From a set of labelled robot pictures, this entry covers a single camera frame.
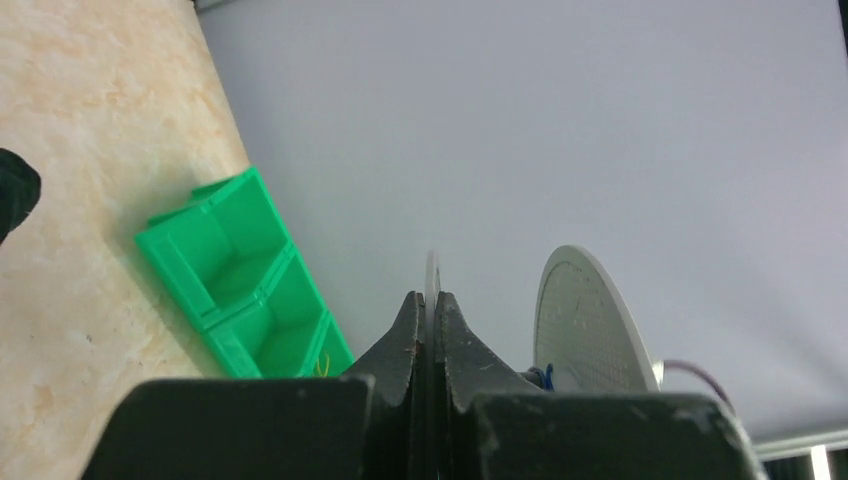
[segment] white perforated plate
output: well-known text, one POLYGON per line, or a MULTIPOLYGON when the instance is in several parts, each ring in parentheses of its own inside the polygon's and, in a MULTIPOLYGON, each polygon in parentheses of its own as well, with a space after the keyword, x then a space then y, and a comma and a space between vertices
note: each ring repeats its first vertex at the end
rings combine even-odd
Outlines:
POLYGON ((568 375, 581 391, 658 390, 624 300, 598 260, 581 247, 559 247, 545 264, 533 360, 542 369, 553 364, 555 388, 564 384, 556 378, 568 375))

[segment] white wall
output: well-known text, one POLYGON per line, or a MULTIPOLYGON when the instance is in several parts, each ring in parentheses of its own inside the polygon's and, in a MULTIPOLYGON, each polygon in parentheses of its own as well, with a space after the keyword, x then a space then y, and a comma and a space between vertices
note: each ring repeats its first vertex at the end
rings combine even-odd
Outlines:
MULTIPOLYGON (((548 254, 759 436, 848 420, 848 74, 833 0, 301 2, 201 17, 354 353, 442 285, 530 365, 548 254)), ((679 378, 671 386, 690 388, 679 378)))

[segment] purple wire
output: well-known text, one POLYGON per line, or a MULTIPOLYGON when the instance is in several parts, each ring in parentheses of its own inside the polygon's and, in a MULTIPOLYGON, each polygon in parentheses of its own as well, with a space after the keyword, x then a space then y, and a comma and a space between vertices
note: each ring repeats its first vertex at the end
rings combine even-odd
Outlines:
POLYGON ((727 396, 727 392, 725 392, 724 388, 722 388, 718 381, 703 368, 695 365, 694 363, 684 362, 683 360, 663 360, 663 368, 665 370, 682 370, 684 372, 689 372, 705 381, 710 385, 710 387, 712 387, 715 394, 718 395, 718 398, 722 399, 722 401, 727 404, 730 411, 734 414, 736 413, 733 409, 733 404, 730 403, 730 397, 727 396))

